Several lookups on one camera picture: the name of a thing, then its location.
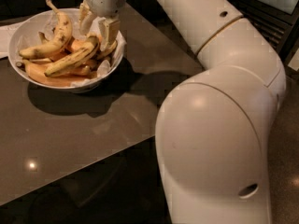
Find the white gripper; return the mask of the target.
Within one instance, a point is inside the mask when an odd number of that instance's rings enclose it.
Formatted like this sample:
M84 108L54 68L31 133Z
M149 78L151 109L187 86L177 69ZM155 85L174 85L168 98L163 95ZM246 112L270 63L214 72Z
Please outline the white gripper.
M79 6L79 32L86 35L89 33L96 16L104 17L98 22L98 25L102 36L100 50L106 50L116 40L121 26L121 21L116 15L119 14L125 3L126 0L83 1Z

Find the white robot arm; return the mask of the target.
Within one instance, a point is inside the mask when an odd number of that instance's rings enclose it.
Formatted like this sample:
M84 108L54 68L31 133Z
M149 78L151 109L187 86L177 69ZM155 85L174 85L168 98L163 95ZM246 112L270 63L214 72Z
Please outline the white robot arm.
M272 224L268 136L286 75L227 0L157 0L204 72L165 98L155 143L173 224Z

